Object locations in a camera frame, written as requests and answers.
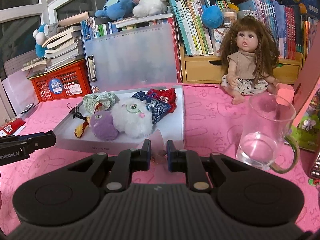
water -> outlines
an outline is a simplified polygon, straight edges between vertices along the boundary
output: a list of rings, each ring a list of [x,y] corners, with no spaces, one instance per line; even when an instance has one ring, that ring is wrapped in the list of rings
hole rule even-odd
[[[240,140],[236,159],[258,169],[269,170],[276,159],[277,143],[261,133],[249,133]]]

doll hair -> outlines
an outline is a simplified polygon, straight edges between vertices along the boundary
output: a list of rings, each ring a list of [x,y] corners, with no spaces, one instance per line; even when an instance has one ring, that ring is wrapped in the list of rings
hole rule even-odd
[[[278,65],[279,51],[273,34],[263,23],[252,16],[245,16],[238,19],[231,27],[225,30],[225,35],[221,42],[221,64],[225,73],[228,73],[229,61],[227,56],[238,51],[236,38],[238,32],[252,31],[258,37],[258,46],[254,53],[256,68],[253,72],[253,83],[257,84],[259,77],[273,76],[273,69]]]

doll face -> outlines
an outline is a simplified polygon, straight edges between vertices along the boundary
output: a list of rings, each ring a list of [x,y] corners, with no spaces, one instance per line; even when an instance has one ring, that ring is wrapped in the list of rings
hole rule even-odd
[[[237,34],[237,46],[246,52],[255,52],[258,46],[258,37],[252,31],[241,31]]]

glass mug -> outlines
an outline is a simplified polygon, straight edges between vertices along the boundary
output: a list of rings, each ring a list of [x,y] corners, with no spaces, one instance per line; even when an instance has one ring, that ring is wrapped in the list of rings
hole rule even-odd
[[[236,159],[258,169],[271,168],[277,173],[292,170],[300,157],[297,141],[287,134],[296,115],[293,105],[267,93],[250,96],[248,105]],[[293,150],[293,162],[287,169],[275,163],[284,141]]]

wooden drawer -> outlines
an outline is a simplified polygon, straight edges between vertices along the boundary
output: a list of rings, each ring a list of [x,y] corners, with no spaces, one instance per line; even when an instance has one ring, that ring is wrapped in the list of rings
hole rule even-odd
[[[186,61],[187,82],[221,83],[223,71],[219,61]],[[284,84],[294,84],[298,78],[298,65],[283,65],[274,69],[274,75]]]
[[[187,81],[217,81],[221,82],[223,71],[215,61],[186,61]]]

